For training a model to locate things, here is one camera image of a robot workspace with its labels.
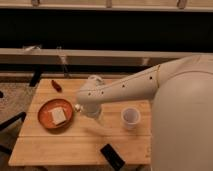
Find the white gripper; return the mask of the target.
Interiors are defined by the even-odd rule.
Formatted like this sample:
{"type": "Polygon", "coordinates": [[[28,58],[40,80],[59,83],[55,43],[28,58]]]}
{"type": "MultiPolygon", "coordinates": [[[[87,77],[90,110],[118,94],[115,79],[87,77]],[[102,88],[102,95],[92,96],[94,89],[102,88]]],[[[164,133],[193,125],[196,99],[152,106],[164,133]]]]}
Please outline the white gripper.
{"type": "Polygon", "coordinates": [[[101,114],[100,104],[75,104],[74,109],[77,112],[93,119],[97,119],[101,114]]]}

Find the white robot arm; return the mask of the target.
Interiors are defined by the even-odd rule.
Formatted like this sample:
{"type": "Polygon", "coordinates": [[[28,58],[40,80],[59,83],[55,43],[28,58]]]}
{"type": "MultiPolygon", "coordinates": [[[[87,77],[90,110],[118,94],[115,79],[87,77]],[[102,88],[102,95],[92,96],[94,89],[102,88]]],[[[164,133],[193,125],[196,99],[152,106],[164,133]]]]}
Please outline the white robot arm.
{"type": "Polygon", "coordinates": [[[213,171],[213,55],[161,63],[109,84],[92,75],[76,98],[92,118],[104,103],[150,100],[151,171],[213,171]]]}

